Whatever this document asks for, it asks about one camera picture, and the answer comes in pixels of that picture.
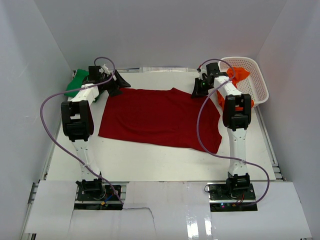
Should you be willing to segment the red t-shirt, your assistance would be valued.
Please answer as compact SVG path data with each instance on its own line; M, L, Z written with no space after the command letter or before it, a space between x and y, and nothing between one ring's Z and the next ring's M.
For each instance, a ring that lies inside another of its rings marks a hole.
M98 136L216 154L222 142L220 113L211 100L176 88L125 88L109 97Z

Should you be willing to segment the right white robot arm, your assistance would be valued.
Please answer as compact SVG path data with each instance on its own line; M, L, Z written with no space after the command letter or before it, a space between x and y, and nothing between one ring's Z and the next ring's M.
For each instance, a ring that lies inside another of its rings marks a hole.
M229 168L225 185L217 190L236 200L250 187L250 176L246 164L246 135L252 118L252 99L233 84L226 72L220 71L219 64L212 62L206 69L198 67L192 98L205 97L214 89L224 98L222 123L229 138Z

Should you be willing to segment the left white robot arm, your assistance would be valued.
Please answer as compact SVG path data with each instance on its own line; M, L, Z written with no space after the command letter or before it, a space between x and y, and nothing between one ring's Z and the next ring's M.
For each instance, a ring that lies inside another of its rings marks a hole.
M91 104L104 91L110 97L115 97L122 94L121 88L130 86L116 69L109 71L106 65L89 66L88 75L82 81L82 89L70 101L61 104L63 133L71 141L80 159L82 180L76 183L83 194L95 200L105 196L106 187L99 178L102 174L90 150L90 137L95 129Z

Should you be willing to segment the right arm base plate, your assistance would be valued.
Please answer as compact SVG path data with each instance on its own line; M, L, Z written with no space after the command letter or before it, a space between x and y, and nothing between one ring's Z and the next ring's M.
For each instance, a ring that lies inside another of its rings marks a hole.
M225 183L209 183L204 187L208 194L210 211L212 213L227 212L256 212L256 195L253 184L248 189L236 190L229 193Z

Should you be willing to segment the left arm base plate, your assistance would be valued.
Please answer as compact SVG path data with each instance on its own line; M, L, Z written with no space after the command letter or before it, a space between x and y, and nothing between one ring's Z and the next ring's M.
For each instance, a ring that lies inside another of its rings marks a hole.
M75 210L101 210L101 211L121 211L123 209L118 197L109 185L104 185L105 190L98 197L93 197L85 193L80 186L77 187L77 194L74 202Z

